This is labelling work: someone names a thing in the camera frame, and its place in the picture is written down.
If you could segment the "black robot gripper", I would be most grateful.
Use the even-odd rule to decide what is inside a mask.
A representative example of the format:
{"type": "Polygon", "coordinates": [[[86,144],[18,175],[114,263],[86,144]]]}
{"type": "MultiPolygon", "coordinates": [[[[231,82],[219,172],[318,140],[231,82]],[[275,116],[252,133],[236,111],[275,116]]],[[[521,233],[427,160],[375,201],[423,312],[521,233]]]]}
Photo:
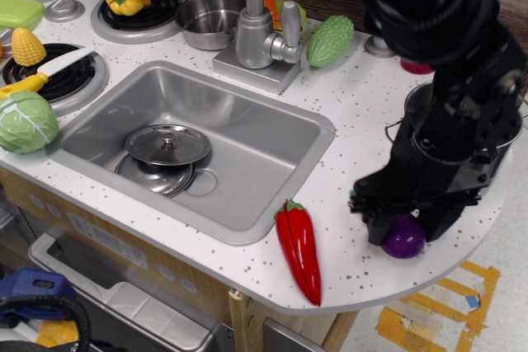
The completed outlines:
{"type": "Polygon", "coordinates": [[[489,186],[493,172],[488,164],[442,164],[419,158],[409,163],[392,157],[379,171],[355,182],[349,207],[361,213],[368,242],[380,246],[396,214],[419,209],[427,242],[439,239],[468,205],[476,205],[481,189],[489,186]]]}

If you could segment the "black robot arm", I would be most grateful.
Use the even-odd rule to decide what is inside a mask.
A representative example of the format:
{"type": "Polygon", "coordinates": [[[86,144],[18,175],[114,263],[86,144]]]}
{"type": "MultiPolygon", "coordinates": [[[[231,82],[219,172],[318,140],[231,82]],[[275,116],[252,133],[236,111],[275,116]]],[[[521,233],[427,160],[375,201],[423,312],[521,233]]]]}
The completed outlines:
{"type": "Polygon", "coordinates": [[[478,203],[520,133],[527,57],[498,0],[361,1],[388,47],[434,77],[430,99],[406,108],[388,164],[354,184],[349,205],[373,245],[411,212],[434,241],[478,203]]]}

